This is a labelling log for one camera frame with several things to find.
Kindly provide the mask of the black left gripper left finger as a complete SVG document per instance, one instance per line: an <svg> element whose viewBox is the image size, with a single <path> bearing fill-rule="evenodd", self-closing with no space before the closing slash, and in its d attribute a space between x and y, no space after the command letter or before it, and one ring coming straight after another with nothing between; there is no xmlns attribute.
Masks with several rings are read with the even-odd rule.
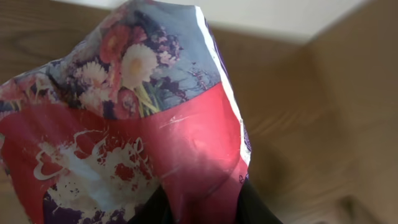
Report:
<svg viewBox="0 0 398 224"><path fill-rule="evenodd" d="M127 224L174 224L167 195L161 186L159 186L150 199L138 209L138 212Z"/></svg>

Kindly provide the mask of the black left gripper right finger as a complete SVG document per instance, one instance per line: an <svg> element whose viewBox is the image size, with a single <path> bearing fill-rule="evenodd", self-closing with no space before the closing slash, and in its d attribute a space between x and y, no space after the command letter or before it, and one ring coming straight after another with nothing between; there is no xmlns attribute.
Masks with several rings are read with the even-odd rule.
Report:
<svg viewBox="0 0 398 224"><path fill-rule="evenodd" d="M249 179L245 179L238 197L238 224L282 224L261 200Z"/></svg>

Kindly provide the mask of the red purple floral packet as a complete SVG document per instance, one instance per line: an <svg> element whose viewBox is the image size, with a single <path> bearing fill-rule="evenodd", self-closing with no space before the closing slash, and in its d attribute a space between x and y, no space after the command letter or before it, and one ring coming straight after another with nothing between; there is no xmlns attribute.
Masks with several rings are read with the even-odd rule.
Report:
<svg viewBox="0 0 398 224"><path fill-rule="evenodd" d="M64 58L1 85L1 160L31 223L234 223L250 149L200 7L127 1Z"/></svg>

